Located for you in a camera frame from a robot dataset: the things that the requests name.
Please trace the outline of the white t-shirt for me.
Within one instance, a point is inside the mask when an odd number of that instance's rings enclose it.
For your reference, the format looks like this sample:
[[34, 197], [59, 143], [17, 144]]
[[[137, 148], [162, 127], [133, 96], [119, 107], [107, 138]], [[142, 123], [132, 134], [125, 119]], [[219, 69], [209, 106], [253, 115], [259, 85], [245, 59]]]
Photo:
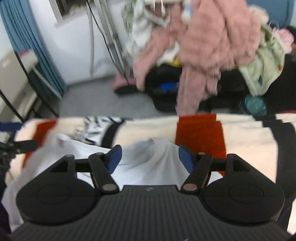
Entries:
[[[178, 149], [177, 145], [161, 138], [148, 138], [123, 147], [121, 161], [112, 178], [119, 188], [125, 185], [180, 187], [189, 172], [179, 160]], [[67, 154], [84, 159], [94, 153], [107, 152], [108, 149], [105, 148], [62, 138], [35, 151], [20, 175], [16, 176], [4, 191], [2, 204], [8, 213], [10, 228], [15, 230], [23, 224], [16, 207], [16, 195], [25, 184]]]

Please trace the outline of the striped red black cream blanket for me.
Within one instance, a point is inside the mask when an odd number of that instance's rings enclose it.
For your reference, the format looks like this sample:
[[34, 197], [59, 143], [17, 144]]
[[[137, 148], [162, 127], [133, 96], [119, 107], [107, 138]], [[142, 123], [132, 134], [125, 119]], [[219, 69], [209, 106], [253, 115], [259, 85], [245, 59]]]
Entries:
[[[161, 138], [193, 153], [224, 159], [236, 154], [276, 183], [285, 193], [278, 225], [295, 233], [295, 114], [253, 117], [242, 114], [196, 114], [165, 118], [129, 119], [107, 116], [31, 120], [17, 133], [18, 140], [36, 140], [37, 151], [58, 138], [108, 149], [148, 138]], [[34, 152], [14, 158], [6, 187], [20, 175]], [[3, 227], [11, 230], [1, 200]]]

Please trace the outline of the grey black chair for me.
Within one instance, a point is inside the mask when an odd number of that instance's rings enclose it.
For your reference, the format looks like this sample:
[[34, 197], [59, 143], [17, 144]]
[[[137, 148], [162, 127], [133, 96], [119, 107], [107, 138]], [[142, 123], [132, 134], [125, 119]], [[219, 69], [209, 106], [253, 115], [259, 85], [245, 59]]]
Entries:
[[24, 123], [31, 115], [38, 114], [36, 106], [39, 103], [53, 116], [59, 116], [29, 77], [29, 73], [33, 73], [41, 86], [46, 87], [42, 84], [46, 80], [38, 71], [37, 64], [38, 60], [33, 52], [19, 55], [12, 50], [1, 59], [1, 119]]

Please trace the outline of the black sofa chair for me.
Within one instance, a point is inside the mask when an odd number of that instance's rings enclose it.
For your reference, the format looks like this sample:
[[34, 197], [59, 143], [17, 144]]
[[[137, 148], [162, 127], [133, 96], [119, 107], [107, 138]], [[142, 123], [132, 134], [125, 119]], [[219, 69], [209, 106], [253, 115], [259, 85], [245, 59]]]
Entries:
[[[295, 42], [292, 52], [285, 55], [285, 65], [279, 78], [274, 81], [263, 100], [270, 113], [295, 111]], [[154, 67], [145, 79], [145, 93], [151, 97], [154, 107], [163, 113], [175, 113], [178, 82], [182, 68], [170, 65]], [[218, 82], [218, 95], [202, 102], [200, 110], [236, 108], [238, 102], [249, 94], [241, 73], [236, 70], [224, 71]]]

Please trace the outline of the light green blanket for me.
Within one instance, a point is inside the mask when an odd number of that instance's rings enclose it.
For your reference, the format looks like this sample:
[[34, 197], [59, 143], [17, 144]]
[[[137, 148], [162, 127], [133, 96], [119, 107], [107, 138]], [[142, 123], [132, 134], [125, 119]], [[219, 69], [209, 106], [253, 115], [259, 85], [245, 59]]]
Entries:
[[286, 50], [268, 24], [267, 11], [259, 6], [250, 5], [249, 10], [261, 21], [260, 43], [255, 58], [248, 65], [239, 66], [242, 77], [252, 96], [264, 95], [270, 85], [282, 73]]

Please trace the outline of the pink fluffy blanket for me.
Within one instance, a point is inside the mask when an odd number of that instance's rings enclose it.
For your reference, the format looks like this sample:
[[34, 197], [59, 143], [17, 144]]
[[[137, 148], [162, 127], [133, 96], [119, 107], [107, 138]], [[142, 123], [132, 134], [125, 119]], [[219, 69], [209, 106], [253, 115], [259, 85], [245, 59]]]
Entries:
[[155, 28], [133, 64], [140, 91], [145, 78], [163, 52], [176, 43], [182, 74], [177, 96], [178, 115], [195, 114], [202, 101], [217, 93], [221, 71], [247, 65], [260, 42], [261, 20], [245, 1], [192, 1], [188, 24], [181, 20], [181, 6], [171, 8], [170, 21]]

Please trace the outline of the silver tripod stand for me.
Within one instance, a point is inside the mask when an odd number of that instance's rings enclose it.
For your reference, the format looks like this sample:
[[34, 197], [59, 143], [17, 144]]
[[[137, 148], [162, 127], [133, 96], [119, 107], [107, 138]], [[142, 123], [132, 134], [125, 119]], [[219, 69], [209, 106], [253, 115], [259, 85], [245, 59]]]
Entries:
[[128, 62], [122, 54], [123, 47], [120, 41], [119, 34], [116, 30], [115, 23], [113, 22], [113, 17], [107, 1], [93, 2], [102, 27], [99, 26], [98, 20], [97, 18], [95, 18], [92, 7], [90, 5], [90, 1], [86, 1], [87, 9], [90, 15], [89, 20], [91, 22], [94, 20], [96, 27], [103, 37], [104, 44], [107, 48], [109, 57], [114, 67], [116, 68], [118, 74], [120, 74], [121, 77], [128, 82], [128, 78], [132, 77], [131, 70], [128, 69]]

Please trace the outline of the blue curtain left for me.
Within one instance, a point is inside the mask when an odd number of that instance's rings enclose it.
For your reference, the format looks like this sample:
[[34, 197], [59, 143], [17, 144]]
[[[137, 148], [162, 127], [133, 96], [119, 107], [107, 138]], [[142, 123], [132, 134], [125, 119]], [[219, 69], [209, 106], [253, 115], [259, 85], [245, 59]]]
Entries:
[[58, 99], [62, 99], [68, 87], [54, 66], [29, 1], [1, 1], [1, 19], [17, 53], [33, 52], [38, 60], [37, 69], [45, 78], [42, 83]]

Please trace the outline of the blue curtain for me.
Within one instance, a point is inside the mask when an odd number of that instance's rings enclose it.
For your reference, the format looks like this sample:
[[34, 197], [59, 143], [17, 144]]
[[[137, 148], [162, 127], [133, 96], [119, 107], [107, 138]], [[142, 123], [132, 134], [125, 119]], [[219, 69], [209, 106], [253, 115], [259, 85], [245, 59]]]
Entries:
[[249, 5], [256, 5], [265, 9], [270, 20], [275, 20], [280, 27], [290, 26], [295, 14], [293, 0], [247, 0]]
[[45, 78], [42, 83], [58, 99], [62, 99], [68, 87], [54, 66], [29, 1], [1, 1], [1, 19], [17, 53], [33, 52], [38, 60], [37, 69]]

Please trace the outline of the beige grey garment on pile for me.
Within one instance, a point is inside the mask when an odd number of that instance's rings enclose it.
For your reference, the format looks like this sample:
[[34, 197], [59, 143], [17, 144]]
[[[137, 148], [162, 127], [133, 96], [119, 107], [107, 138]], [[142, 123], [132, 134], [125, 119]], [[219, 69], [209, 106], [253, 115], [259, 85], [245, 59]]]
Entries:
[[169, 9], [181, 1], [126, 1], [121, 16], [129, 41], [124, 54], [135, 59], [145, 48], [153, 27], [166, 27]]

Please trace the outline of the small pink garment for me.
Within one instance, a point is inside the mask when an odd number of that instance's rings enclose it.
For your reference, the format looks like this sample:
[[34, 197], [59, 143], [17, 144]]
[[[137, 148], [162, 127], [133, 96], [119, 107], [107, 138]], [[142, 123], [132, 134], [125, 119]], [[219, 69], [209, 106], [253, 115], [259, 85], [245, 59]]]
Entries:
[[290, 53], [292, 51], [292, 43], [295, 40], [293, 34], [288, 29], [284, 28], [276, 30], [275, 35], [281, 42], [286, 53]]

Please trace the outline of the dark window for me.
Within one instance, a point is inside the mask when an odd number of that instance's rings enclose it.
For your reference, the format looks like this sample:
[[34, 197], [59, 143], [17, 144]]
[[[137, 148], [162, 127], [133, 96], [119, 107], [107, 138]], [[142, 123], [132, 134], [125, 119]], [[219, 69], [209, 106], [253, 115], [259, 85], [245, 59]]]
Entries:
[[55, 14], [59, 13], [61, 17], [65, 17], [84, 10], [87, 2], [94, 3], [94, 1], [87, 0], [52, 0], [50, 4]]

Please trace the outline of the blue curtain right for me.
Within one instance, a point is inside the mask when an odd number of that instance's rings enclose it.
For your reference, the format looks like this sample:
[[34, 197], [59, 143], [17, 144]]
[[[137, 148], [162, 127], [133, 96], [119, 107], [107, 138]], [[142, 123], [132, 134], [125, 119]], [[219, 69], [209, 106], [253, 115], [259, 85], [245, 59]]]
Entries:
[[295, 14], [293, 0], [247, 0], [249, 5], [256, 5], [265, 9], [270, 20], [275, 20], [280, 27], [290, 26]]

